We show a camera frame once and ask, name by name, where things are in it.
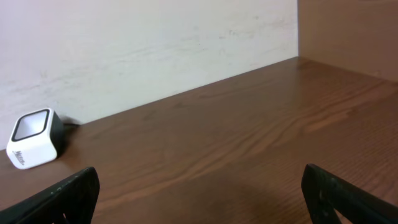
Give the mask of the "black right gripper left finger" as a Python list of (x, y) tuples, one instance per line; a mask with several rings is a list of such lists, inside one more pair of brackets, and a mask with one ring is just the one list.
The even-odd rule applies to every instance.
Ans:
[(93, 218), (100, 182), (87, 167), (1, 211), (1, 223), (87, 223)]

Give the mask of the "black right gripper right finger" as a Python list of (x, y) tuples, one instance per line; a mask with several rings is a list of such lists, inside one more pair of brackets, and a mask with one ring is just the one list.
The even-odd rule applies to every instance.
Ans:
[(301, 181), (313, 223), (340, 223), (338, 213), (351, 223), (397, 223), (397, 207), (315, 164), (307, 164)]

